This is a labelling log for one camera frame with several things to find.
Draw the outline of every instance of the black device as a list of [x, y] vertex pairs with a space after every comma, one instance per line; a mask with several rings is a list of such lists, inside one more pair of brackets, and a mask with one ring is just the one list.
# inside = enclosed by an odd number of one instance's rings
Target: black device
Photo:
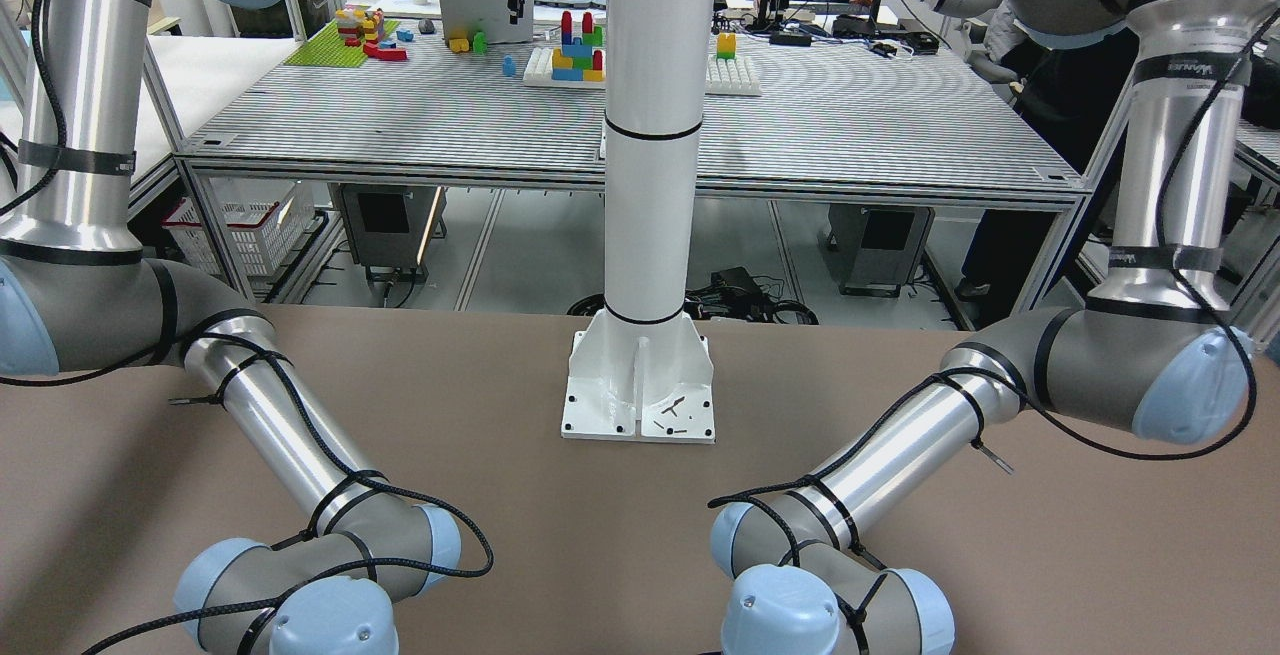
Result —
[[786, 32], [778, 29], [777, 32], [771, 32], [769, 43], [791, 45], [795, 49], [808, 49], [808, 46], [813, 45], [813, 36], [808, 32]]
[[897, 298], [919, 267], [933, 209], [832, 203], [827, 221], [829, 267], [842, 294]]
[[831, 23], [831, 35], [842, 38], [869, 38], [877, 36], [876, 22], [865, 17], [841, 14]]

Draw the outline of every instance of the lego block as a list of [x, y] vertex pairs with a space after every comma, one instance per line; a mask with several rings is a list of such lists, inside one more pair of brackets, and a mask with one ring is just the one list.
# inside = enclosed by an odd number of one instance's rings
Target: lego block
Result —
[[590, 45], [562, 45], [561, 51], [564, 58], [590, 58], [591, 46]]

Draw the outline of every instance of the white table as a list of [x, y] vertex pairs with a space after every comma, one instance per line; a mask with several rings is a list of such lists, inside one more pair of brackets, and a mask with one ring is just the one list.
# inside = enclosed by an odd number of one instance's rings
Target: white table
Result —
[[[151, 37], [151, 49], [187, 132], [205, 125], [297, 47], [291, 38]], [[22, 125], [23, 113], [18, 106], [12, 100], [0, 104], [0, 130], [15, 143]], [[137, 152], [129, 216], [141, 212], [177, 175], [169, 139], [145, 91], [138, 104]]]

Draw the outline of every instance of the black pants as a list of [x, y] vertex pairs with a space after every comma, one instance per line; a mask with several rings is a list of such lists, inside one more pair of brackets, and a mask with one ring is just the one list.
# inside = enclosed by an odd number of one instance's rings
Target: black pants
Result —
[[[1028, 77], [1019, 99], [1019, 114], [1075, 171], [1088, 168], [1137, 54], [1138, 38], [1126, 29], [1088, 49], [1055, 50]], [[1075, 262], [1098, 214], [1115, 191], [1123, 159], [1124, 143], [1098, 182], [1083, 223], [1071, 234], [1062, 258], [1064, 267]], [[1053, 217], [1051, 212], [1010, 210], [983, 214], [963, 269], [966, 280], [991, 287], [978, 304], [975, 324], [979, 328], [1001, 321], [1012, 312], [1053, 226]], [[1060, 276], [1061, 269], [1053, 278]]]

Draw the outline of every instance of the floor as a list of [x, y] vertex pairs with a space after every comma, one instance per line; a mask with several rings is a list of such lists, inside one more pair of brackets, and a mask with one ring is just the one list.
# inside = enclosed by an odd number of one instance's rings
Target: floor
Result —
[[[941, 271], [959, 271], [978, 216], [969, 210], [940, 214], [928, 248]], [[448, 237], [431, 241], [421, 285], [370, 285], [339, 241], [305, 303], [563, 313], [604, 290], [599, 194], [452, 189], [444, 219]], [[745, 267], [777, 298], [803, 301], [822, 324], [955, 330], [923, 269], [923, 285], [905, 287], [897, 298], [842, 296], [823, 246], [826, 225], [823, 203], [699, 200], [687, 287], [708, 285], [721, 269]]]

